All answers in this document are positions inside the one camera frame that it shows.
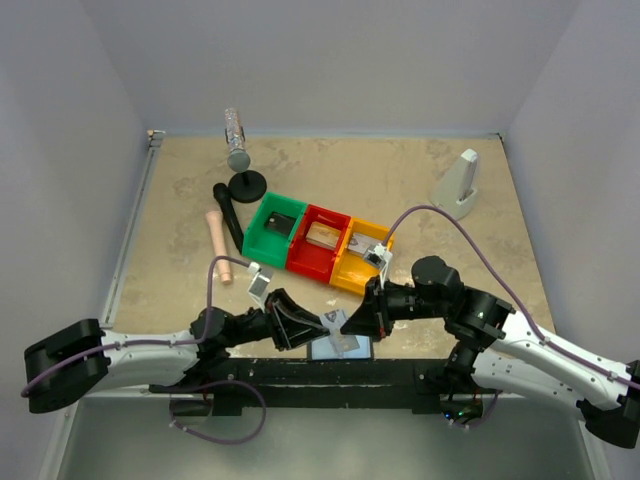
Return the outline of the black VIP card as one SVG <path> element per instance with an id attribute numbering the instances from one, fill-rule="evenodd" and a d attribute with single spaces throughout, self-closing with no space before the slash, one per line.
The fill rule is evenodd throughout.
<path id="1" fill-rule="evenodd" d="M 288 237 L 293 231 L 296 221 L 296 217 L 272 211 L 265 220 L 264 228 L 271 233 Z"/>

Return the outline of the black leather card holder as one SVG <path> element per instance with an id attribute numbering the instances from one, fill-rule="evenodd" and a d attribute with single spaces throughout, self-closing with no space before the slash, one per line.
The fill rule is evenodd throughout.
<path id="1" fill-rule="evenodd" d="M 325 337 L 314 340 L 307 349 L 312 361 L 370 360 L 374 357 L 371 341 L 365 336 Z"/>

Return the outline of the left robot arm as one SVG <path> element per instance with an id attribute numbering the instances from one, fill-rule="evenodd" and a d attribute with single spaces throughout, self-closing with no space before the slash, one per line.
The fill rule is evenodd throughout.
<path id="1" fill-rule="evenodd" d="M 97 320 L 83 319 L 26 348 L 21 395 L 30 413 L 44 414 L 102 390 L 191 386 L 225 361 L 231 348 L 271 339 L 277 350 L 293 350 L 328 334 L 321 318 L 284 289 L 242 314 L 206 308 L 188 329 L 164 335 L 106 331 Z"/>

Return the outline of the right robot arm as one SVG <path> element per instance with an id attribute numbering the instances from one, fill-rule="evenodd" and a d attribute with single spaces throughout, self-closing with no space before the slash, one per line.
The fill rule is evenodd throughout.
<path id="1" fill-rule="evenodd" d="M 623 449 L 639 438 L 639 364 L 589 352 L 538 326 L 508 302 L 465 285 L 438 256 L 417 260 L 412 284 L 371 278 L 341 331 L 388 337 L 398 321 L 440 318 L 457 344 L 447 362 L 455 380 L 549 400 L 586 429 Z"/>

